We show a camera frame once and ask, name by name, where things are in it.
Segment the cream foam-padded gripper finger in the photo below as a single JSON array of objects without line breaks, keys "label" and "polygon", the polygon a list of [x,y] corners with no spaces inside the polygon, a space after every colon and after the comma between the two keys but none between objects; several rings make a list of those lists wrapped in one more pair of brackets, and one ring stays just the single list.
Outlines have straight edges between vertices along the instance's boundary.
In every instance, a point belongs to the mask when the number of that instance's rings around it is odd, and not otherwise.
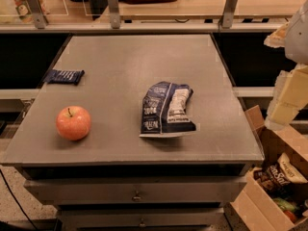
[{"label": "cream foam-padded gripper finger", "polygon": [[289,125],[308,104],[308,65],[297,64],[288,72],[281,70],[269,103],[265,125],[272,131]]}]

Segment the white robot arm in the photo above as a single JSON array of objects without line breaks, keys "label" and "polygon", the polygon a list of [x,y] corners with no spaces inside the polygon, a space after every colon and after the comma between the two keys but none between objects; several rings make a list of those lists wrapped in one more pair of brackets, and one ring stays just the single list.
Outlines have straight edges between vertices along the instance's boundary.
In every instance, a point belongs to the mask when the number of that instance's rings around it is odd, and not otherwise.
[{"label": "white robot arm", "polygon": [[272,131],[290,124],[308,104],[308,1],[264,40],[272,48],[283,47],[287,59],[296,63],[290,72],[281,70],[269,103],[266,127]]}]

